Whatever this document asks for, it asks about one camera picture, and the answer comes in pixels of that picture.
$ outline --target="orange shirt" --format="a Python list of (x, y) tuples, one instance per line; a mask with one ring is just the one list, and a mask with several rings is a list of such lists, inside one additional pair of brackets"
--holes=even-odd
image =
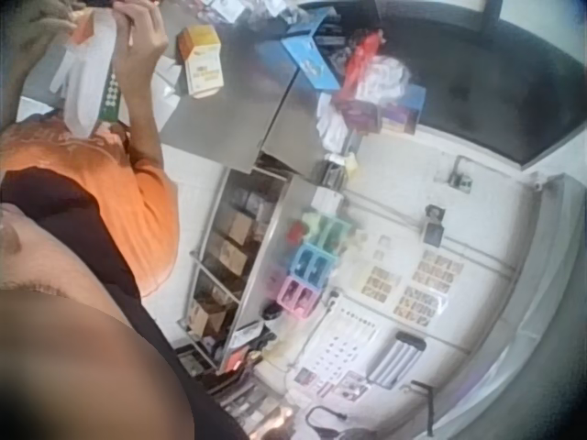
[(72, 137), (57, 116), (12, 125), (0, 138), (0, 170), (30, 167), (68, 177), (96, 199), (142, 296), (169, 277), (179, 241), (176, 186), (147, 159), (131, 166), (107, 125), (90, 139)]

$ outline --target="shelf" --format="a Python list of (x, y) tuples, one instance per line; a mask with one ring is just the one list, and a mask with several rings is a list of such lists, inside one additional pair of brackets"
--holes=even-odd
[(177, 324), (182, 328), (182, 330), (185, 332), (190, 341), (192, 341), (192, 345), (194, 346), (195, 350), (202, 356), (202, 358), (204, 358), (206, 362), (210, 364), (211, 367), (213, 367), (215, 370), (218, 370), (218, 363), (210, 357), (208, 351), (203, 347), (202, 342), (200, 342), (198, 339), (194, 338), (192, 335), (189, 334), (189, 325), (185, 322), (185, 319), (180, 319), (177, 322)]
[[(226, 347), (230, 347), (235, 331), (258, 321), (263, 307), (277, 295), (297, 248), (287, 243), (287, 232), (308, 211), (315, 193), (316, 186), (299, 176), (293, 176), (283, 188), (242, 294)], [(225, 350), (220, 371), (224, 371), (232, 353)]]
[[(219, 207), (221, 204), (232, 204), (242, 189), (247, 192), (264, 194), (271, 203), (275, 204), (275, 208), (256, 255), (250, 256), (250, 271), (244, 273), (242, 277), (235, 275), (235, 280), (239, 279), (243, 283), (243, 290), (239, 298), (234, 293), (236, 291), (233, 292), (234, 289), (231, 290), (227, 287), (231, 285), (230, 280), (223, 282), (223, 278), (217, 273), (207, 257), (210, 253), (208, 250), (210, 236), (215, 229)], [(228, 170), (223, 176), (202, 244), (191, 253), (195, 261), (194, 279), (190, 288), (190, 299), (186, 304), (185, 317), (180, 324), (183, 328), (187, 328), (187, 316), (193, 306), (194, 296), (198, 292), (200, 277), (208, 278), (230, 301), (238, 305), (234, 319), (232, 322), (228, 322), (228, 327), (225, 327), (227, 338), (220, 365), (210, 358), (200, 341), (194, 340), (191, 335), (188, 335), (195, 348), (206, 360), (211, 362), (211, 365), (215, 366), (218, 374), (226, 372), (230, 356), (235, 352), (235, 350), (229, 349), (235, 332), (259, 321), (263, 307), (268, 301), (271, 301), (271, 297), (274, 299), (277, 291), (281, 288), (291, 255), (295, 252), (295, 247), (288, 245), (285, 240), (287, 232), (291, 224), (300, 220), (303, 213), (309, 209), (315, 192), (316, 187), (313, 184), (298, 176), (284, 181), (281, 176), (256, 170), (250, 175)]]

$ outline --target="pink box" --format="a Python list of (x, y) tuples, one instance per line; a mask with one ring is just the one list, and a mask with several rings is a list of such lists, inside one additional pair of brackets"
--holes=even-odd
[(320, 291), (297, 278), (287, 277), (277, 296), (277, 303), (297, 318), (305, 319), (316, 308), (320, 294)]

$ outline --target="white plastic bag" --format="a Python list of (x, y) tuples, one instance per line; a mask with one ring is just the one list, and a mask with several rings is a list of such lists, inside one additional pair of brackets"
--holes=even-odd
[(112, 10), (96, 8), (94, 35), (79, 46), (68, 46), (50, 89), (65, 97), (63, 120), (76, 138), (89, 138), (94, 131), (110, 61), (116, 42)]
[(355, 99), (385, 105), (401, 98), (410, 79), (409, 71), (395, 58), (377, 56), (365, 70)]

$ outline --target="blue box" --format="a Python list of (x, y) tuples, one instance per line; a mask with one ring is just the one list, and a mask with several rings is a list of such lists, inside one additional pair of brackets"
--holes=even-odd
[(327, 285), (330, 272), (336, 263), (337, 258), (333, 255), (316, 246), (303, 243), (290, 265), (290, 274), (320, 291)]
[(330, 70), (314, 41), (314, 34), (331, 11), (332, 7), (309, 11), (312, 18), (292, 25), (282, 38), (284, 47), (317, 90), (340, 89), (337, 77)]

